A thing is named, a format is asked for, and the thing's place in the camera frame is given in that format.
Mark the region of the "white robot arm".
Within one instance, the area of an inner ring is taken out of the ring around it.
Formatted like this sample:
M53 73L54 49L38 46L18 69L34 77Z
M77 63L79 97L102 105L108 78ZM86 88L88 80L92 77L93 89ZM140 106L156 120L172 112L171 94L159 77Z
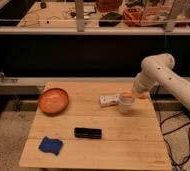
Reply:
M190 111L190 81L177 75L172 69L175 59L169 53L146 57L141 62L141 71L134 79L130 93L119 93L100 97L100 106L117 105L121 98L145 98L156 83L163 86Z

